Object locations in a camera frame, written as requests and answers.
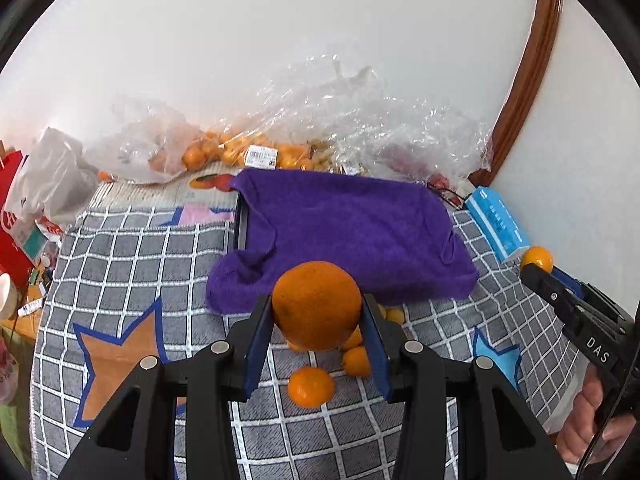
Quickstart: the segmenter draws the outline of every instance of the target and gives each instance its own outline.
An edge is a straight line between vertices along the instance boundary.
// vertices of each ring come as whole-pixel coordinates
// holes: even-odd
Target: silver bolt
[[[211,345],[211,351],[214,354],[223,354],[230,348],[231,346],[229,346],[229,343],[227,343],[226,341],[216,341],[215,343],[213,343],[213,345]]]
[[[148,355],[142,358],[140,361],[140,368],[143,370],[151,370],[154,366],[158,364],[158,358],[155,355]]]
[[[476,359],[476,364],[478,365],[478,368],[482,368],[482,370],[490,370],[494,367],[494,362],[483,355]]]
[[[404,343],[404,349],[411,354],[419,354],[424,349],[420,341],[409,340]]]

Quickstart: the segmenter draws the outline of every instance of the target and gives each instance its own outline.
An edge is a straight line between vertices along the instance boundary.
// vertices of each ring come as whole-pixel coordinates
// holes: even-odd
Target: red bag
[[[15,286],[24,290],[29,282],[29,276],[33,270],[33,263],[24,254],[22,249],[16,245],[14,239],[9,234],[17,219],[13,213],[4,210],[4,202],[9,194],[11,182],[20,167],[22,152],[9,153],[2,160],[3,168],[0,168],[0,206],[2,214],[0,221],[0,267],[4,272],[8,272]]]

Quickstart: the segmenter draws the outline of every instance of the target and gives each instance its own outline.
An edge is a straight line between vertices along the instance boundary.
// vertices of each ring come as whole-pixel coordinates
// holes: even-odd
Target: brown wooden molding
[[[527,45],[492,133],[493,157],[491,171],[472,173],[469,180],[475,186],[488,186],[504,163],[524,124],[533,101],[538,95],[551,51],[556,41],[562,0],[537,0]]]

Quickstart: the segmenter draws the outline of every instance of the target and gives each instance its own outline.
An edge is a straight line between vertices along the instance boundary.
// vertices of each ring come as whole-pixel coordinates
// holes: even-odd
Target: purple cloth
[[[387,305],[466,298],[478,280],[444,205],[423,186],[249,169],[231,187],[249,207],[246,249],[209,273],[216,312],[249,312],[284,272],[311,260],[338,265]]]

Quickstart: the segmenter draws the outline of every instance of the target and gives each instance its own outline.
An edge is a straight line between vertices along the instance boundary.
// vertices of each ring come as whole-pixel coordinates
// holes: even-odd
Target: blue tissue pack
[[[529,249],[529,239],[493,189],[478,187],[465,200],[465,206],[489,240],[500,263],[512,262]]]

